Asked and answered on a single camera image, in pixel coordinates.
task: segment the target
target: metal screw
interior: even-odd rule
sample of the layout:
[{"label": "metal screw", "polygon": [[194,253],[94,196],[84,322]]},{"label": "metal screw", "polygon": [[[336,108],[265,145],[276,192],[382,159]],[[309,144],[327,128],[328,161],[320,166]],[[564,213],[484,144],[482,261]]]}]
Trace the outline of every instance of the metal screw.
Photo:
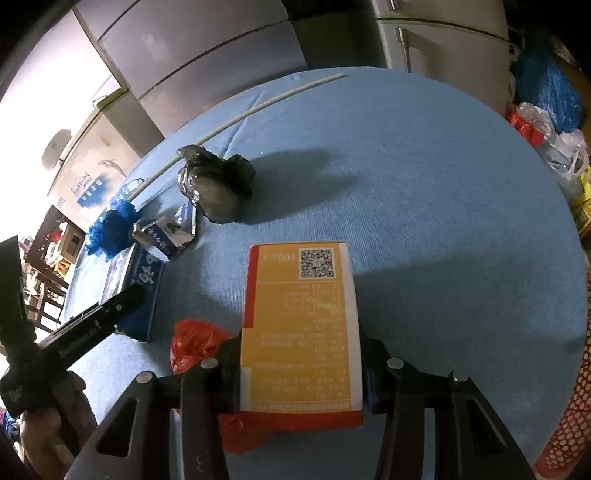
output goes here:
[{"label": "metal screw", "polygon": [[395,356],[393,356],[392,358],[389,358],[388,359],[388,366],[392,370],[400,370],[402,367],[404,367],[404,360],[402,360],[401,358],[396,358]]},{"label": "metal screw", "polygon": [[453,378],[454,382],[463,383],[466,380],[468,380],[468,378],[470,378],[470,375],[467,375],[464,372],[459,372],[457,370],[454,370],[452,373],[452,378]]},{"label": "metal screw", "polygon": [[212,368],[216,368],[217,367],[217,359],[215,358],[204,358],[203,360],[201,360],[201,368],[204,368],[205,370],[211,370]]},{"label": "metal screw", "polygon": [[154,378],[154,374],[152,372],[141,372],[135,377],[137,383],[148,383]]}]

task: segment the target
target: cabinet door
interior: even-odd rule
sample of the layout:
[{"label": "cabinet door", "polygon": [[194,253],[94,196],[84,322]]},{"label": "cabinet door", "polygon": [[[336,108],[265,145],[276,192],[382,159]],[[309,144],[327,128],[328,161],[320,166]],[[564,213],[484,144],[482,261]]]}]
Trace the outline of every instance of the cabinet door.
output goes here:
[{"label": "cabinet door", "polygon": [[98,40],[134,3],[134,0],[80,0],[76,6],[88,30]]},{"label": "cabinet door", "polygon": [[280,0],[141,0],[100,44],[140,97],[201,55],[285,19]]},{"label": "cabinet door", "polygon": [[379,21],[386,64],[404,70],[398,28],[406,29],[413,73],[447,83],[505,113],[509,47],[502,40],[443,25]]},{"label": "cabinet door", "polygon": [[306,69],[289,22],[238,38],[191,62],[140,103],[164,136],[247,88]]},{"label": "cabinet door", "polygon": [[502,0],[371,0],[377,18],[432,20],[508,39]]}]

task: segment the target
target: finger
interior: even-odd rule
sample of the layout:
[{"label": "finger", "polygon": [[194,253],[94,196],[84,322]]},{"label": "finger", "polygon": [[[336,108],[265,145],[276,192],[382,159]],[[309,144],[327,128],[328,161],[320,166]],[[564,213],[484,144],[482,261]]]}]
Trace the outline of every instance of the finger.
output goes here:
[{"label": "finger", "polygon": [[53,408],[25,412],[22,417],[21,440],[29,463],[42,480],[64,477],[68,465],[56,455],[61,420]]},{"label": "finger", "polygon": [[82,391],[86,390],[86,382],[84,381],[84,379],[80,375],[78,375],[77,373],[75,373],[71,370],[68,370],[68,373],[72,377],[72,384],[74,386],[75,391],[82,392]]},{"label": "finger", "polygon": [[72,408],[72,426],[74,427],[80,440],[82,448],[90,435],[96,429],[96,417],[92,413],[90,403],[83,393],[77,393]]}]

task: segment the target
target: qr code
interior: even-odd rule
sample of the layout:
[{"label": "qr code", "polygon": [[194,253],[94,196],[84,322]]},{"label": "qr code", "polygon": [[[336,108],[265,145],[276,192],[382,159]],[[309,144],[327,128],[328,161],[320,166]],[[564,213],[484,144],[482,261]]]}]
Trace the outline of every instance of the qr code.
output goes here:
[{"label": "qr code", "polygon": [[334,278],[332,248],[300,248],[300,278]]}]

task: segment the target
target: crumpled aluminum foil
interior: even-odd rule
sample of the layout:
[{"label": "crumpled aluminum foil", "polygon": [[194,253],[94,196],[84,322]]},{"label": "crumpled aluminum foil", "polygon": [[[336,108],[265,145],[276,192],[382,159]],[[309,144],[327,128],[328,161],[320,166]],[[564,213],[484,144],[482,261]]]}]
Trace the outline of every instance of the crumpled aluminum foil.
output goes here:
[{"label": "crumpled aluminum foil", "polygon": [[240,155],[223,160],[200,145],[177,150],[185,165],[178,171],[178,189],[213,223],[237,219],[240,202],[252,196],[255,168]]}]

